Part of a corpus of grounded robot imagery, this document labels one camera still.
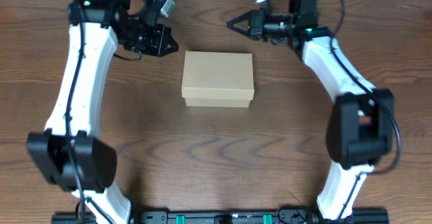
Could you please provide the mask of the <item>cardboard box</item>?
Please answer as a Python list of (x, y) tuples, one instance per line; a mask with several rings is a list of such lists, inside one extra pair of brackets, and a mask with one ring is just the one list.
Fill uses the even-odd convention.
[(254, 98), (252, 54), (186, 51), (182, 97), (188, 107), (248, 108)]

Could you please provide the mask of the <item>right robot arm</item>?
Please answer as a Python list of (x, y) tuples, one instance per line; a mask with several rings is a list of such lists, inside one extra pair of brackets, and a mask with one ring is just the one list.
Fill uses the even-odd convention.
[(319, 23), (318, 0), (290, 0), (287, 14), (274, 14), (269, 0), (230, 20), (227, 27), (252, 40), (287, 45), (318, 77), (333, 101), (325, 143), (330, 170), (312, 208), (279, 207), (278, 223), (388, 223), (383, 208), (355, 208), (354, 201), (366, 178), (377, 175), (384, 155), (401, 152), (394, 119), (394, 96), (378, 89), (349, 62), (335, 31)]

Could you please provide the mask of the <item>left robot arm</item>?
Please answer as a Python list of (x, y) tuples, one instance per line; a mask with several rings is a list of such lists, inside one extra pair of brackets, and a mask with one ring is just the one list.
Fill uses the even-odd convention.
[(78, 200), (76, 223), (132, 223), (132, 203), (115, 182), (116, 151), (101, 141), (100, 112), (109, 65), (118, 46), (163, 57), (179, 46), (158, 23), (173, 0), (72, 0), (69, 52), (55, 107), (27, 149), (45, 180)]

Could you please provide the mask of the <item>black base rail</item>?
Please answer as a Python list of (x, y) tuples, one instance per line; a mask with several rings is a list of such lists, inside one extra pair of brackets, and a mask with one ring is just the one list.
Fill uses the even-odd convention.
[[(317, 213), (306, 209), (285, 208), (275, 212), (166, 213), (148, 211), (131, 216), (137, 224), (284, 224), (326, 223)], [(352, 214), (337, 221), (343, 224), (389, 224), (383, 208), (356, 208)]]

